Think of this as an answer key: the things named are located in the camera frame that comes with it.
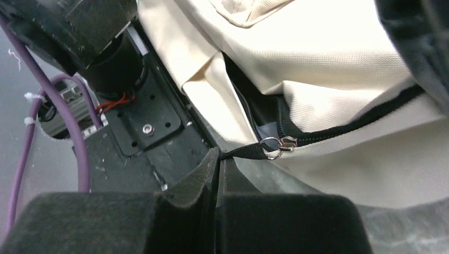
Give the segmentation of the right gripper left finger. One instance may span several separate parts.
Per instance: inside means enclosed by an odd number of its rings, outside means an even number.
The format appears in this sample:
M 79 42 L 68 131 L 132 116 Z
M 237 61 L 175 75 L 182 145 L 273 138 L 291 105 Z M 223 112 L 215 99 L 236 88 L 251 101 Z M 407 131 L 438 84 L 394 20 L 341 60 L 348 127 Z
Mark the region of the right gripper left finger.
M 219 148 L 212 148 L 200 164 L 164 192 L 164 199 L 179 210 L 203 209 L 217 193 Z

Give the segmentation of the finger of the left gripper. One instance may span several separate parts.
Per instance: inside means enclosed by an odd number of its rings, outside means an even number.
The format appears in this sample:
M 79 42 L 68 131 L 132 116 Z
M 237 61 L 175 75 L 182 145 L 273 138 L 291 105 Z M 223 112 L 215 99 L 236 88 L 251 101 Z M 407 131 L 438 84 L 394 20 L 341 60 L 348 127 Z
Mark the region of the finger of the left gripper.
M 448 1 L 375 1 L 379 20 L 416 82 L 448 115 Z

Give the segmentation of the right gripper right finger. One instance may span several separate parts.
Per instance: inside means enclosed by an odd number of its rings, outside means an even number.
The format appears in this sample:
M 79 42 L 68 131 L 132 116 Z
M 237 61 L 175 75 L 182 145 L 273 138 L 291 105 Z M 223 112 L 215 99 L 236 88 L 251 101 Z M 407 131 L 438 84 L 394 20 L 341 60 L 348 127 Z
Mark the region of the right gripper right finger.
M 239 170 L 234 159 L 222 160 L 219 169 L 218 196 L 261 193 Z

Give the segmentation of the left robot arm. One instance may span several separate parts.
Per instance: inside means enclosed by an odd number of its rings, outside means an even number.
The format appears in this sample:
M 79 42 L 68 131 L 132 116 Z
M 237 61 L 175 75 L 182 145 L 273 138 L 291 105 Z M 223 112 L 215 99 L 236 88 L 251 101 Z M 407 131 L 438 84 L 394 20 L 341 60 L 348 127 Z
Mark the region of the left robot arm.
M 418 84 L 448 113 L 448 1 L 376 1 Z M 137 1 L 1 1 L 20 41 L 68 74 L 86 69 L 138 13 Z

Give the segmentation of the cream canvas backpack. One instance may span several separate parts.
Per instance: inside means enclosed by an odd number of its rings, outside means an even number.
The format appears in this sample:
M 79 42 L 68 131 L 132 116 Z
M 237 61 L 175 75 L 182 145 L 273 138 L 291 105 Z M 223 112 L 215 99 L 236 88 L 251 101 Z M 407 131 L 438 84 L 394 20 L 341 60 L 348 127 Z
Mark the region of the cream canvas backpack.
M 411 91 L 373 1 L 139 1 L 138 17 L 178 89 L 226 141 L 256 143 L 258 132 L 229 57 L 252 94 L 286 102 L 298 144 L 271 157 L 290 175 L 367 206 L 448 198 L 448 114 L 429 95 L 324 134 Z

